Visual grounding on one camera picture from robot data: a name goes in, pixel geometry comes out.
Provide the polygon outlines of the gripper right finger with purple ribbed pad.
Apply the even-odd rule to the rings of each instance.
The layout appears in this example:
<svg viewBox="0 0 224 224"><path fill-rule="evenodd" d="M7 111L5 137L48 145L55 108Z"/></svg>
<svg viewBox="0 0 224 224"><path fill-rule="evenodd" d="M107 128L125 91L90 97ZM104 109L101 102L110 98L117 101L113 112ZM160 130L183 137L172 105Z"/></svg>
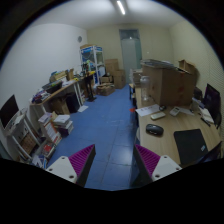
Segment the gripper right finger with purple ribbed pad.
<svg viewBox="0 0 224 224"><path fill-rule="evenodd" d="M134 145L132 161L132 186L140 187L181 170L168 155L159 156L151 150Z"/></svg>

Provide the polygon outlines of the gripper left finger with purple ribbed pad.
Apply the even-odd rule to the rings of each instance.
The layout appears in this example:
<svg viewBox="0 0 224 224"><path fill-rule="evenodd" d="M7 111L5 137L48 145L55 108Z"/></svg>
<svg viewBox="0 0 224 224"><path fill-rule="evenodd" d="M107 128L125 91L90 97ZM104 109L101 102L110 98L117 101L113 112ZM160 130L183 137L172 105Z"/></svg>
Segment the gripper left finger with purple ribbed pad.
<svg viewBox="0 0 224 224"><path fill-rule="evenodd" d="M47 171L84 187L95 155L95 145L92 144L69 157L59 157L47 168Z"/></svg>

